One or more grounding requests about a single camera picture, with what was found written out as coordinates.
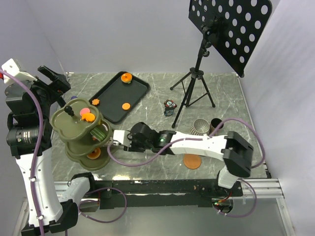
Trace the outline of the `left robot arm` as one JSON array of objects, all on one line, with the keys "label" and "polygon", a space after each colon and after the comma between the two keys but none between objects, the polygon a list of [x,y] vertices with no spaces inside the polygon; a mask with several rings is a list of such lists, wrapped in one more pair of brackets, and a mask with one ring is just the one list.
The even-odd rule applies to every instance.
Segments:
[{"label": "left robot arm", "polygon": [[0,70],[10,108],[6,141],[21,170],[29,203],[29,221],[21,231],[24,236],[67,232],[77,224],[81,199],[97,192],[93,175],[82,173],[71,179],[61,197],[56,194],[50,108],[54,103],[65,106],[63,95],[71,86],[65,75],[44,65],[38,71],[50,79],[49,84],[28,73],[15,59],[9,59]]}]

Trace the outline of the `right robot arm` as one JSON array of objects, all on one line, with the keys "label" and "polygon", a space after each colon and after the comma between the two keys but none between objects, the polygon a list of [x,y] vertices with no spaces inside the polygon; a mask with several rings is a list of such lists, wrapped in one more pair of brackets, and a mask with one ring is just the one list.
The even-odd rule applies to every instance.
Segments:
[{"label": "right robot arm", "polygon": [[215,183],[215,191],[221,196],[232,190],[237,179],[251,175],[253,146],[234,131],[213,137],[198,136],[172,130],[156,132],[139,122],[130,131],[116,131],[114,139],[126,151],[150,150],[158,155],[194,154],[224,162]]}]

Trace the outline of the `orange round cookie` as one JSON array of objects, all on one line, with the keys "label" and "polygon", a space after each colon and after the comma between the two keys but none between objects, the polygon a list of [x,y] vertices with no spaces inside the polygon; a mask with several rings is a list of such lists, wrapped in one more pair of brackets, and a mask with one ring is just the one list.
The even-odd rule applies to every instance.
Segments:
[{"label": "orange round cookie", "polygon": [[128,111],[130,108],[131,108],[131,105],[130,105],[129,103],[124,103],[124,104],[122,105],[122,109],[123,109],[124,111]]}]

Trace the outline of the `orange donut front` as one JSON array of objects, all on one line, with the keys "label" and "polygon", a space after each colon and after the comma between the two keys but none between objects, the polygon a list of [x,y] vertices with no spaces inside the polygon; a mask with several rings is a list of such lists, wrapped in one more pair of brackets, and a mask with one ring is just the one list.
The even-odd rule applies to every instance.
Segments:
[{"label": "orange donut front", "polygon": [[99,158],[101,155],[101,150],[99,147],[95,148],[90,154],[87,155],[87,157],[91,160],[95,160]]}]

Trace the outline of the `pink round cookie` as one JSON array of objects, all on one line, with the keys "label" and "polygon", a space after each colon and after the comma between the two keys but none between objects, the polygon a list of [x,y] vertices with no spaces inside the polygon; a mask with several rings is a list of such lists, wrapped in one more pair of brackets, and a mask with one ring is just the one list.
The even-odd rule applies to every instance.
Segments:
[{"label": "pink round cookie", "polygon": [[83,114],[86,114],[86,113],[90,113],[90,109],[89,108],[83,108],[80,110],[80,115],[82,116]]}]

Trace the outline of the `metal tongs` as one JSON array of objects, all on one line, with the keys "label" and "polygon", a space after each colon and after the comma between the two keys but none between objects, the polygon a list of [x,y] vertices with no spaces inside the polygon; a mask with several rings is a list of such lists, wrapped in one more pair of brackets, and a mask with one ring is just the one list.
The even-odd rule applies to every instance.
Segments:
[{"label": "metal tongs", "polygon": [[121,143],[119,141],[116,141],[116,140],[109,140],[106,144],[106,146],[120,146]]}]

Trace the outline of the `green layered cake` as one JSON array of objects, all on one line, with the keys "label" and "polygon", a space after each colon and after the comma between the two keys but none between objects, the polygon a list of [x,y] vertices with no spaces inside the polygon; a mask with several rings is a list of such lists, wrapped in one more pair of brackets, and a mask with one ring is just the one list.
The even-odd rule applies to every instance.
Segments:
[{"label": "green layered cake", "polygon": [[106,133],[102,131],[101,128],[95,127],[90,131],[92,137],[99,142],[102,142],[106,138]]}]

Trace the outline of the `orange star cookie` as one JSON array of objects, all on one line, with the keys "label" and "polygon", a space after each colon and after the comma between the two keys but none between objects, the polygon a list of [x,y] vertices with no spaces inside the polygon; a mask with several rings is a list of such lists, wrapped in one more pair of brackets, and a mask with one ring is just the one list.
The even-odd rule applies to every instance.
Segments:
[{"label": "orange star cookie", "polygon": [[87,122],[94,122],[96,116],[93,113],[84,113],[81,115],[81,120],[85,120]]}]

